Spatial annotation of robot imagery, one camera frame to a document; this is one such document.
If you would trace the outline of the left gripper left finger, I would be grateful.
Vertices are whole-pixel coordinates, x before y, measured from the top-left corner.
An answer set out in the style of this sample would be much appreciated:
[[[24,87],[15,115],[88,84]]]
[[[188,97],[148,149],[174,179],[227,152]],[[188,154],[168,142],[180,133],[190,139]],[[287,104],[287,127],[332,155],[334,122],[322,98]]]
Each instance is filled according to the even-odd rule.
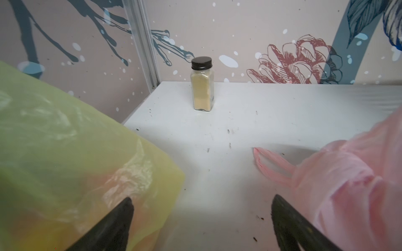
[[[68,250],[125,251],[134,211],[132,200],[125,198]]]

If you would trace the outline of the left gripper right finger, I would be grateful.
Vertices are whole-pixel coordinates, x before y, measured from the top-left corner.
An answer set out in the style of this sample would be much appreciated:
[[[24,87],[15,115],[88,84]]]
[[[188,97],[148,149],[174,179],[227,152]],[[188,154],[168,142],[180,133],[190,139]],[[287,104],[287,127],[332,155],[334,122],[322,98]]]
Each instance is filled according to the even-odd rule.
[[[278,194],[272,201],[271,218],[277,243],[282,251],[341,250]]]

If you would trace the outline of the pink plastic bag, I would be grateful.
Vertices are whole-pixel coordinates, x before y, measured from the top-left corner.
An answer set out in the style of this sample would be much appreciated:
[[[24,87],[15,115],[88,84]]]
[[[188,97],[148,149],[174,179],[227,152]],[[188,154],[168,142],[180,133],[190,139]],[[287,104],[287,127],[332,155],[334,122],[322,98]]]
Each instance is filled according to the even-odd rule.
[[[298,165],[261,147],[253,155],[263,175],[291,188],[296,209],[342,250],[401,250],[401,109]]]

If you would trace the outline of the green plastic bag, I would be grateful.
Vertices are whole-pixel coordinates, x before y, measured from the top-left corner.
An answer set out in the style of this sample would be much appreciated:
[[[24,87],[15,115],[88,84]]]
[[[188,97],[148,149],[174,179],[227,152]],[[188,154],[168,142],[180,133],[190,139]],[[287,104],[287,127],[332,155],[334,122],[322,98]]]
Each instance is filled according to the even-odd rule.
[[[1,250],[67,250],[129,201],[125,250],[151,251],[184,180],[151,142],[1,63]]]

